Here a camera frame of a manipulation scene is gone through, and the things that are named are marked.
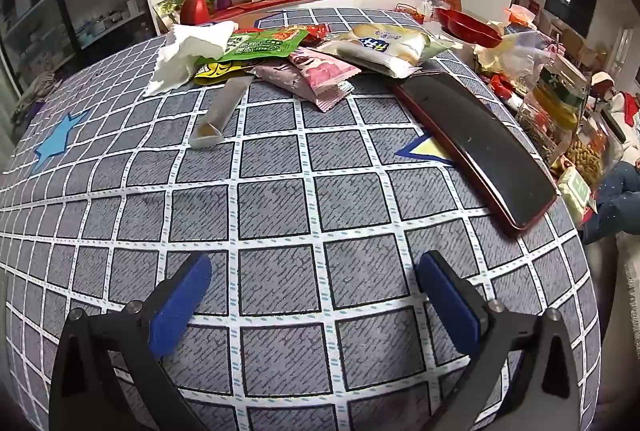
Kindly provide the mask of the yellow snack packet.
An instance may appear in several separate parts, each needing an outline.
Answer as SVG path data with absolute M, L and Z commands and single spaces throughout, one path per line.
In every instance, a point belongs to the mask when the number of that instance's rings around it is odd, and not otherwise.
M 250 62 L 213 62 L 204 64 L 194 75 L 193 82 L 199 86 L 220 84 L 232 77 L 243 76 L 253 68 Z

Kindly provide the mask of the white crumpled tissue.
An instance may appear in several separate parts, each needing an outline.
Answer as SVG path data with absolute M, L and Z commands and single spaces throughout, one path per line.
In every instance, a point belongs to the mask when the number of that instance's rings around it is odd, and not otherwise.
M 152 96 L 183 86 L 190 81 L 199 58 L 217 61 L 227 51 L 229 39 L 239 28 L 232 21 L 189 26 L 174 25 L 166 43 L 157 52 L 154 72 L 143 95 Z

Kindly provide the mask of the grey checkered tablecloth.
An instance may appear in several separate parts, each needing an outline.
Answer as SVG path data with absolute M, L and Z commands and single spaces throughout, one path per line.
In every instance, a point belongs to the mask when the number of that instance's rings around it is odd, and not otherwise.
M 504 237 L 459 171 L 401 155 L 422 129 L 373 75 L 328 112 L 256 81 L 194 150 L 220 87 L 146 95 L 162 44 L 63 81 L 2 172 L 8 380 L 34 428 L 67 313 L 143 299 L 203 251 L 212 284 L 164 364 L 210 429 L 420 429 L 466 365 L 414 278 L 429 250 L 485 298 L 560 311 L 590 427 L 597 301 L 562 202 Z

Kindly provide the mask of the grey stick packet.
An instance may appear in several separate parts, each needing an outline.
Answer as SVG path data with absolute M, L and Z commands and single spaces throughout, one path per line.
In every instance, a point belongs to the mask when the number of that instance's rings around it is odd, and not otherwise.
M 191 148 L 214 147 L 224 140 L 224 128 L 253 80 L 250 75 L 227 80 L 194 128 L 189 139 Z

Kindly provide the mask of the white bread packet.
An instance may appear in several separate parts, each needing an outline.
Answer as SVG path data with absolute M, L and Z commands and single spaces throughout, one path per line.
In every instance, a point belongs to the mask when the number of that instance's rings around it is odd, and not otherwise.
M 386 77 L 406 79 L 436 55 L 461 48 L 460 42 L 421 29 L 373 23 L 356 25 L 317 50 Z

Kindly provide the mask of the green snack packet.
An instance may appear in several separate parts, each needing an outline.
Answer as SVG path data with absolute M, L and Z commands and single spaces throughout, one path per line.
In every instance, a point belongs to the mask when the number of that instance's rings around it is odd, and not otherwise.
M 267 29 L 259 32 L 235 32 L 229 38 L 227 49 L 217 58 L 217 62 L 287 58 L 307 35 L 305 28 L 298 27 Z

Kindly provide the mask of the red apple ornament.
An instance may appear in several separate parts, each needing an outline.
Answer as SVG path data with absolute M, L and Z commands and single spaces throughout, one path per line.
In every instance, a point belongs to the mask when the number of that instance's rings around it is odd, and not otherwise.
M 180 9 L 180 24 L 198 26 L 210 20 L 206 0 L 184 0 Z

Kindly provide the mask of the pink snack packet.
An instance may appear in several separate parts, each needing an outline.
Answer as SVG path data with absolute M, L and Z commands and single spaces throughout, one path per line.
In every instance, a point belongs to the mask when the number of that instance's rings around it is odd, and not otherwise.
M 357 76 L 360 69 L 332 55 L 298 48 L 287 58 L 268 58 L 250 73 L 326 113 L 354 91 L 349 79 Z

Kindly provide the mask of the red bowl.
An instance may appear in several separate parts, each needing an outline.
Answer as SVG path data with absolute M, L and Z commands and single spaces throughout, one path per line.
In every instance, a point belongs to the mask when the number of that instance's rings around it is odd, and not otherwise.
M 434 14 L 445 32 L 466 43 L 493 49 L 502 41 L 502 37 L 494 28 L 463 12 L 436 8 Z

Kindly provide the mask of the black red-rimmed tray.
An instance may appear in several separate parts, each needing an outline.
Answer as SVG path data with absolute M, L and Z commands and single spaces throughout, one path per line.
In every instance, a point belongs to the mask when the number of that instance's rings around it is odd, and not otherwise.
M 392 90 L 460 168 L 504 232 L 526 233 L 554 203 L 555 187 L 544 169 L 453 76 L 415 73 Z

